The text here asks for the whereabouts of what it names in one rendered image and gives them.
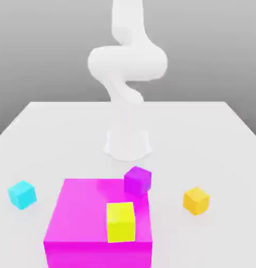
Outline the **small purple cube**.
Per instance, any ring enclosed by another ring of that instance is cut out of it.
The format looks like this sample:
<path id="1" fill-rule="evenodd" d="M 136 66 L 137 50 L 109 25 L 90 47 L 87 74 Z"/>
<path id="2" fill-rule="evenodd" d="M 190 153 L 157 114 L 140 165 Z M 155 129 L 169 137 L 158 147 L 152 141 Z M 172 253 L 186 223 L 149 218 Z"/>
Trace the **small purple cube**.
<path id="1" fill-rule="evenodd" d="M 134 166 L 124 175 L 124 191 L 141 196 L 151 188 L 152 172 Z"/>

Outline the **small yellow cube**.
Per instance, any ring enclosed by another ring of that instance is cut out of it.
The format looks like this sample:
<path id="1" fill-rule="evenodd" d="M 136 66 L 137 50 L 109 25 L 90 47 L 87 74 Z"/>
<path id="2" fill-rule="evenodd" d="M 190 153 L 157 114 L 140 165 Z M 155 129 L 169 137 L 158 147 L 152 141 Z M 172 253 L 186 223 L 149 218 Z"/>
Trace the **small yellow cube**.
<path id="1" fill-rule="evenodd" d="M 136 220 L 132 202 L 107 203 L 107 242 L 134 242 L 136 239 Z"/>

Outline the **small orange cube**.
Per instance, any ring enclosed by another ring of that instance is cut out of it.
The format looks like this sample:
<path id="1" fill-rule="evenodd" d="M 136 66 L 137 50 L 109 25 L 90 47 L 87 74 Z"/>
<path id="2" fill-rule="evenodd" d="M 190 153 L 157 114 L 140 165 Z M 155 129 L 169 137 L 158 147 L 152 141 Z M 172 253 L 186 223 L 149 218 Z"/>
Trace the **small orange cube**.
<path id="1" fill-rule="evenodd" d="M 199 215 L 208 209 L 209 195 L 199 187 L 195 187 L 184 193 L 183 206 L 191 214 Z"/>

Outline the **small cyan cube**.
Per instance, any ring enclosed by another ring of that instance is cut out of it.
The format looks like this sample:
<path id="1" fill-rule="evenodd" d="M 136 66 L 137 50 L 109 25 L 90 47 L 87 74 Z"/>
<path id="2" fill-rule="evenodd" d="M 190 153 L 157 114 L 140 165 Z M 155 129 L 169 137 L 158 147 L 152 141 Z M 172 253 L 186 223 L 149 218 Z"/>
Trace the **small cyan cube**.
<path id="1" fill-rule="evenodd" d="M 26 181 L 20 181 L 8 188 L 11 203 L 23 210 L 37 201 L 35 188 Z"/>

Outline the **large magenta box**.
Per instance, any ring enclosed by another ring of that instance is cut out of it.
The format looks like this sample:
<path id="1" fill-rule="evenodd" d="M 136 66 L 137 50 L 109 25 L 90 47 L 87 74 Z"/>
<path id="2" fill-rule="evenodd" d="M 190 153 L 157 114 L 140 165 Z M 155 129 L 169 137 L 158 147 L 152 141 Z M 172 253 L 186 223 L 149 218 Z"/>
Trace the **large magenta box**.
<path id="1" fill-rule="evenodd" d="M 134 242 L 107 241 L 106 204 L 132 202 Z M 48 268 L 151 268 L 148 195 L 124 192 L 121 178 L 66 179 L 44 237 Z"/>

